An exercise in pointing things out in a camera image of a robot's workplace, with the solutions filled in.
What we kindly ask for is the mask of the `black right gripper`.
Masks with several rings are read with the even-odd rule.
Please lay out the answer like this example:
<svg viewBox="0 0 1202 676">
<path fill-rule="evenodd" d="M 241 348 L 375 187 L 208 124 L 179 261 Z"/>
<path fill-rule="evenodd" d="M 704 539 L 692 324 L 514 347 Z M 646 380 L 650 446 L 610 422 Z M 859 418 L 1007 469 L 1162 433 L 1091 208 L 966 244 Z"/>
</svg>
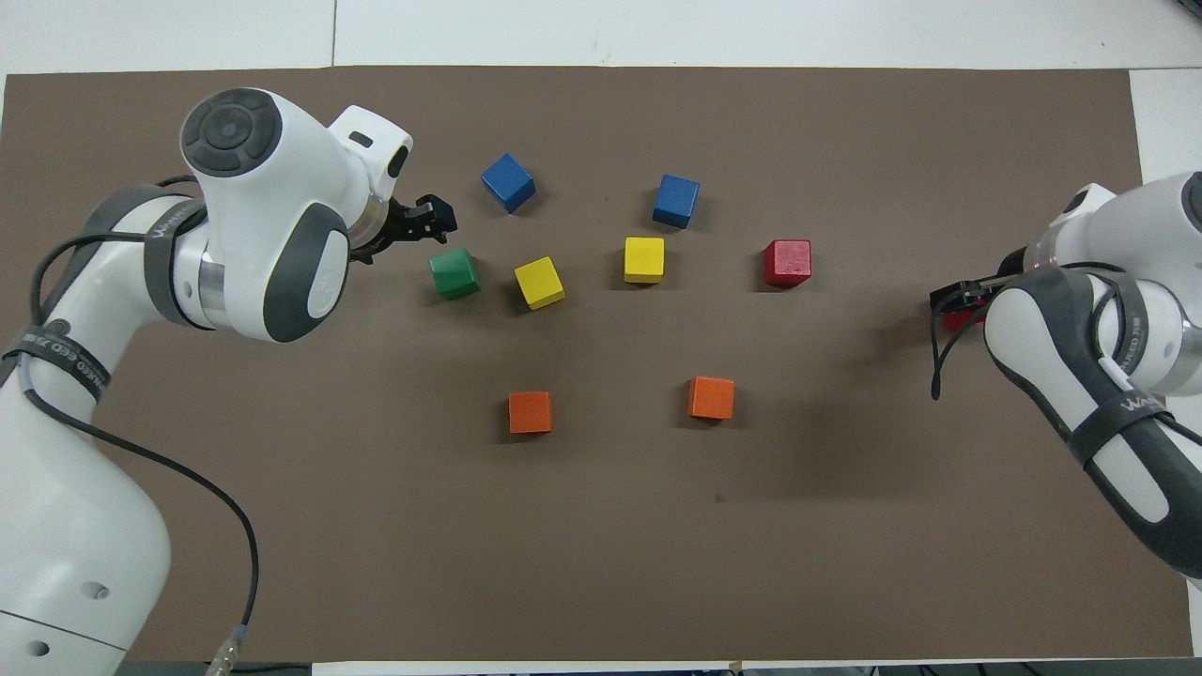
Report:
<svg viewBox="0 0 1202 676">
<path fill-rule="evenodd" d="M 957 281 L 936 287 L 929 293 L 929 308 L 933 313 L 975 312 L 987 295 L 984 287 L 1005 285 L 1025 272 L 1025 254 L 1027 249 L 1008 253 L 996 266 L 995 274 L 980 278 L 978 281 Z"/>
</svg>

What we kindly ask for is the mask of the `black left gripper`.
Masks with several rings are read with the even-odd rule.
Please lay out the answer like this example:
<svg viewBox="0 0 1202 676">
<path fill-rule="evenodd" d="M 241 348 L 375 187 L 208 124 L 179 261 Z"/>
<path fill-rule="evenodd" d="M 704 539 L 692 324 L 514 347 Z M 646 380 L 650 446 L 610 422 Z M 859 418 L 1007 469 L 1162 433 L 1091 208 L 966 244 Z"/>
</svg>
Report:
<svg viewBox="0 0 1202 676">
<path fill-rule="evenodd" d="M 349 261 L 373 265 L 373 257 L 395 242 L 417 242 L 416 209 L 418 214 L 434 214 L 418 218 L 421 235 L 451 235 L 458 230 L 454 207 L 436 195 L 417 198 L 416 207 L 399 204 L 395 198 L 388 204 L 373 200 L 349 227 Z"/>
</svg>

